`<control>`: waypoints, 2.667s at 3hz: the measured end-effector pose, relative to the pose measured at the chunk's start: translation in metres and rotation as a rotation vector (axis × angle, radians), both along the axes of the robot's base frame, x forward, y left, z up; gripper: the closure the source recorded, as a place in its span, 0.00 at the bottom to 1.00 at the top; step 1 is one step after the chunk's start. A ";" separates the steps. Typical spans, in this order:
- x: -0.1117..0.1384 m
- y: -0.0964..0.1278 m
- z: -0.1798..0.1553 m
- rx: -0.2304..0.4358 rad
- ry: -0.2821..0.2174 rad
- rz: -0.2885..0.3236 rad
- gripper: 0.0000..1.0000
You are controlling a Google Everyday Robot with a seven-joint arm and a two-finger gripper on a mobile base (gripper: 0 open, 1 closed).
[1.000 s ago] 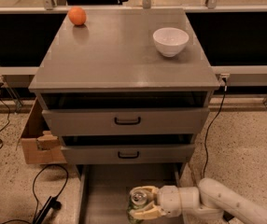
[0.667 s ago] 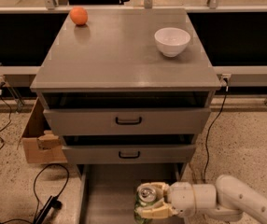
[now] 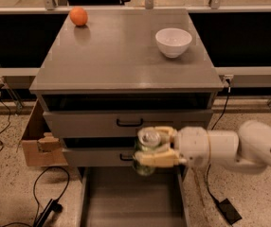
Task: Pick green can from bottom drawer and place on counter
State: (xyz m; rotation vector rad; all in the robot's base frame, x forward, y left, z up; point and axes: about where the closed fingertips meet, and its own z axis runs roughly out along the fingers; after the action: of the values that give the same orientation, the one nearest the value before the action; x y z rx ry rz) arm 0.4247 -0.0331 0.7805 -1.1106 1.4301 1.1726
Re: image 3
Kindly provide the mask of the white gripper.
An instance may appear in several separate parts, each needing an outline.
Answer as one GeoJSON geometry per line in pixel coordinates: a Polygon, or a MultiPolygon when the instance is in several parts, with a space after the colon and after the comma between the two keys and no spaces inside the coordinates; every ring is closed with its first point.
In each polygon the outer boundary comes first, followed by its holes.
{"type": "MultiPolygon", "coordinates": [[[[185,127],[179,132],[173,127],[155,127],[162,143],[172,143],[181,156],[180,163],[191,168],[200,168],[208,164],[209,143],[208,133],[199,127],[185,127]]],[[[135,159],[142,166],[173,167],[179,164],[178,154],[169,149],[164,152],[137,151],[135,159]]]]}

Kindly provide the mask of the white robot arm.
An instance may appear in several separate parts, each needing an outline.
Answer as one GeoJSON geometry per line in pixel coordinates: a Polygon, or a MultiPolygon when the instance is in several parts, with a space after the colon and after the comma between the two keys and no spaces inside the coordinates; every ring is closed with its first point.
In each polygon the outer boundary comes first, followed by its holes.
{"type": "Polygon", "coordinates": [[[271,127],[255,120],[244,122],[238,131],[148,127],[137,133],[134,161],[150,168],[218,164],[259,174],[271,167],[271,127]]]}

